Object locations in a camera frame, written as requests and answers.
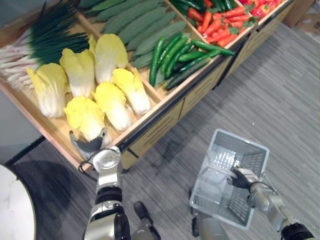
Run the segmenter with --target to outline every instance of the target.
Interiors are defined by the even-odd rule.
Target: robotic hand
[[[273,228],[281,234],[283,240],[305,240],[313,238],[312,233],[290,213],[276,191],[246,168],[235,167],[236,177],[228,183],[242,189],[249,190],[247,203],[266,215]],[[228,240],[228,235],[219,223],[219,220],[193,209],[192,233],[202,240]]]
[[[90,142],[77,140],[72,131],[69,133],[73,145],[99,173],[95,206],[91,209],[84,240],[160,240],[146,207],[140,201],[134,204],[134,210],[141,223],[131,236],[122,204],[121,153],[116,146],[100,149],[105,132],[102,130]]]
[[[249,169],[235,167],[237,178],[232,178],[232,185],[248,189],[250,195],[247,203],[266,215],[273,228],[281,234],[284,240],[305,240],[314,238],[312,233],[299,223],[285,206],[277,192]]]

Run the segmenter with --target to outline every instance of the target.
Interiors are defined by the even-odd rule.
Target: shopping basket
[[[247,189],[234,187],[228,179],[232,168],[252,170],[262,181],[269,149],[222,129],[214,132],[190,197],[190,206],[223,222],[248,229],[253,208]]]

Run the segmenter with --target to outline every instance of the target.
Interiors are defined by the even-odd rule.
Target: chinese cabbage
[[[131,119],[126,111],[126,97],[123,92],[110,82],[103,82],[95,89],[94,99],[111,124],[118,131],[131,126]]]
[[[95,91],[95,62],[90,51],[74,53],[65,48],[59,62],[69,78],[72,95],[89,98]]]
[[[49,63],[39,67],[36,72],[27,67],[26,72],[34,86],[42,114],[49,118],[65,115],[68,78],[64,69],[56,63]]]
[[[95,79],[98,84],[111,82],[114,69],[125,68],[128,54],[121,39],[115,34],[104,34],[96,42],[89,39],[89,50],[95,59]]]
[[[137,69],[133,69],[134,74],[126,69],[117,68],[112,72],[112,82],[121,89],[129,100],[133,111],[142,115],[150,109],[150,101],[146,94]]]

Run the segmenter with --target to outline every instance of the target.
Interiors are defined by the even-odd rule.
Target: yellow cabbage leaf
[[[64,116],[65,93],[68,89],[64,69],[56,63],[49,63],[39,67],[36,72],[27,67],[26,72],[34,86],[42,114],[49,118]]]
[[[94,99],[115,129],[124,131],[131,126],[131,118],[125,107],[126,97],[115,85],[110,82],[99,84]]]
[[[142,115],[150,109],[150,101],[146,94],[137,69],[133,69],[134,74],[126,69],[117,68],[112,72],[112,82],[120,88],[129,100],[133,111]]]

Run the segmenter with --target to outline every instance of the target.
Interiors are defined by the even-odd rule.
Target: produce display shelf
[[[285,0],[281,5],[286,6],[291,0]],[[176,11],[174,21],[183,20],[187,23],[186,33],[190,33],[193,39],[203,40],[203,36],[180,14],[177,9],[165,0],[169,11]],[[270,13],[282,11],[278,6]],[[7,26],[0,33],[0,47],[11,43],[14,39],[36,19],[40,12],[32,12],[27,16]],[[92,34],[96,39],[101,36],[99,28],[101,23],[90,23],[80,12],[76,13],[77,23],[71,29],[73,33],[86,32]],[[244,40],[252,33],[256,32],[258,26],[250,27],[242,32],[239,37],[229,43],[226,48],[235,50],[243,44]],[[134,162],[141,157],[150,147],[152,147],[166,132],[168,132],[197,102],[199,102],[218,82],[225,76],[226,70],[230,69],[232,59],[237,56],[218,56],[211,62],[191,75],[179,86],[167,92],[161,87],[155,89],[149,84],[149,69],[143,68],[139,72],[145,91],[151,103],[151,109],[143,116],[136,116],[130,113],[132,126],[124,132],[117,132],[109,123],[106,123],[107,129],[112,138],[112,145],[116,145],[122,152],[122,163],[125,169],[129,168]],[[54,145],[54,147],[70,161],[75,167],[83,161],[82,157],[76,151],[69,138],[71,130],[66,117],[47,118],[41,114],[37,97],[32,90],[16,91],[12,89],[5,81],[0,80],[0,89],[13,102],[13,104],[26,116],[26,118]],[[67,100],[71,99],[70,95],[66,96]]]

